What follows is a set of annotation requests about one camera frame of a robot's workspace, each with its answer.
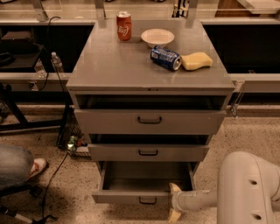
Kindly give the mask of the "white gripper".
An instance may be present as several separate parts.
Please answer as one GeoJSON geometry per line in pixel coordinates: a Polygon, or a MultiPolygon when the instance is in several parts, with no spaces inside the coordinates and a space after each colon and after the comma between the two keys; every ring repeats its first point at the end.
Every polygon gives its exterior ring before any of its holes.
{"type": "Polygon", "coordinates": [[[184,193],[178,185],[170,183],[169,187],[171,189],[171,206],[169,211],[168,222],[175,223],[181,216],[180,212],[185,212],[185,200],[183,199],[184,193]]]}

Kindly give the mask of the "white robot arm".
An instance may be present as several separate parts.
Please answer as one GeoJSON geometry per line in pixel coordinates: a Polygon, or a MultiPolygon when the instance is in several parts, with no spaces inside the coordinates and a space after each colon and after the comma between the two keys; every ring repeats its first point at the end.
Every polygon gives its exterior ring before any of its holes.
{"type": "Polygon", "coordinates": [[[275,224],[280,167],[254,154],[235,151],[224,158],[215,191],[183,191],[174,183],[169,187],[170,223],[188,211],[215,207],[217,224],[275,224]]]}

